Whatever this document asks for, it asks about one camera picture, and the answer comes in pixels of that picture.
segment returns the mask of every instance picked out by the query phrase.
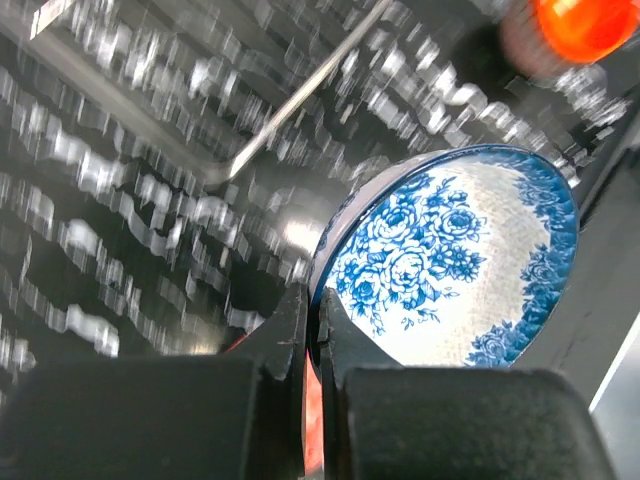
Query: ceramic plate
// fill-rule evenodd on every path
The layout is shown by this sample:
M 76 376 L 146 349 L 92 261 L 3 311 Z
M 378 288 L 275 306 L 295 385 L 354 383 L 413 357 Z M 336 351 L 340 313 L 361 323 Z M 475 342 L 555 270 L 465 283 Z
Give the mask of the ceramic plate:
M 312 302 L 404 365 L 509 366 L 566 285 L 578 211 L 539 155 L 485 145 L 415 157 L 351 195 L 325 230 Z

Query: orange light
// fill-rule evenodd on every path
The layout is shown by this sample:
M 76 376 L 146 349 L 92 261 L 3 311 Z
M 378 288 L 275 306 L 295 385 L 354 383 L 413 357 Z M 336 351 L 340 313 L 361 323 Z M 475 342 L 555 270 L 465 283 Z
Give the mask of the orange light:
M 593 63 L 624 44 L 638 26 L 634 0 L 531 0 L 551 48 L 573 63 Z
M 304 452 L 305 474 L 311 475 L 320 467 L 323 460 L 322 438 L 322 387 L 316 378 L 307 356 L 305 368 L 307 370 L 306 402 L 306 442 Z

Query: blue rose pattern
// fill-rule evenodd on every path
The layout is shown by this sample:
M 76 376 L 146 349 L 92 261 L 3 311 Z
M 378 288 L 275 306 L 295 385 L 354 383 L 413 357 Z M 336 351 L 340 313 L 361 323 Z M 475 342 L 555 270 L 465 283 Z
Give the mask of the blue rose pattern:
M 578 218 L 567 183 L 541 165 L 539 157 L 501 146 L 472 147 L 454 155 L 470 154 L 519 172 L 515 185 L 520 200 L 550 232 L 549 245 L 538 245 L 521 273 L 527 283 L 522 317 L 503 320 L 477 337 L 466 359 L 469 367 L 507 367 L 539 333 L 560 298 L 577 248 Z M 402 319 L 405 330 L 416 321 L 439 322 L 436 302 L 459 294 L 452 287 L 438 288 L 438 282 L 477 278 L 485 258 L 467 247 L 480 240 L 486 218 L 470 209 L 466 192 L 454 190 L 455 179 L 444 180 L 434 191 L 433 177 L 414 176 L 375 208 L 336 258 L 327 283 L 349 294 L 353 312 L 369 319 L 374 336 L 385 332 L 381 307 L 399 303 L 415 311 L 417 317 Z M 340 211 L 352 200 L 350 196 Z M 325 247 L 323 239 L 318 251 Z
M 550 168 L 541 168 L 539 160 L 502 155 L 486 161 L 523 174 L 515 183 L 520 200 L 534 208 L 551 234 L 549 245 L 538 245 L 522 270 L 521 279 L 527 282 L 522 292 L 522 317 L 516 322 L 503 320 L 471 343 L 473 351 L 467 356 L 467 366 L 508 367 L 540 332 L 560 299 L 576 253 L 578 218 L 564 179 Z
M 485 259 L 467 246 L 480 241 L 487 222 L 453 188 L 455 180 L 434 187 L 433 177 L 417 175 L 375 207 L 336 258 L 327 282 L 347 294 L 353 315 L 368 319 L 374 336 L 385 332 L 381 309 L 398 304 L 414 312 L 402 319 L 405 330 L 439 322 L 436 303 L 459 294 L 438 282 L 477 278 Z

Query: blurry background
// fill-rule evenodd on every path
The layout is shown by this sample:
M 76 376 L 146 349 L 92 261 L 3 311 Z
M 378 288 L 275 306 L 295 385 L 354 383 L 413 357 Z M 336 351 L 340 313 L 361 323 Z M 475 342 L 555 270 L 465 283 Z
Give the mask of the blurry background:
M 640 45 L 533 83 L 500 52 L 506 1 L 396 2 L 225 180 L 372 4 L 76 0 L 47 18 L 45 2 L 0 7 L 0 390 L 36 362 L 224 351 L 306 279 L 352 189 L 408 156 L 514 143 L 564 158 L 584 198 Z

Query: metal rod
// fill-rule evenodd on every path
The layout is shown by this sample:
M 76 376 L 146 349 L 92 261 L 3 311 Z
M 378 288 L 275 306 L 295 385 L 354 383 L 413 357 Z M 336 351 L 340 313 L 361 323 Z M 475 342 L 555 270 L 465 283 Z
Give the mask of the metal rod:
M 229 179 L 235 177 L 240 170 L 267 143 L 269 137 L 293 115 L 322 82 L 324 82 L 340 62 L 353 50 L 369 29 L 382 17 L 393 0 L 380 0 L 353 31 L 338 45 L 304 84 L 287 100 L 284 105 L 269 119 L 260 131 L 238 152 L 231 162 Z

